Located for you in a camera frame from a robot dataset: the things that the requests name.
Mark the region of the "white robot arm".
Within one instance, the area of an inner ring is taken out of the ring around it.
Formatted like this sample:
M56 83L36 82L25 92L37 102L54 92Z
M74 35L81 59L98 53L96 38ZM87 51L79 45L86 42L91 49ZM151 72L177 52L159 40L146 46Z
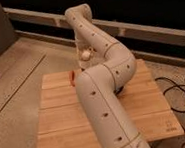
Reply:
M79 50L93 47L104 61L84 67L75 79L77 97L102 148L151 148L115 95L133 78L136 58L121 42L97 28L89 5L71 7L65 18Z

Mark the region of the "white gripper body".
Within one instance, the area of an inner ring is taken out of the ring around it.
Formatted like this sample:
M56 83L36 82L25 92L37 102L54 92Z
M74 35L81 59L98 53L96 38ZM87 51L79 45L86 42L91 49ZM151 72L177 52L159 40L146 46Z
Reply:
M86 39L84 37L82 37L82 35L80 33L78 33L77 31L74 31L74 35L75 35L75 44L76 44L78 55L81 56L81 54L84 51L87 51L92 55L94 53L93 48L86 41Z

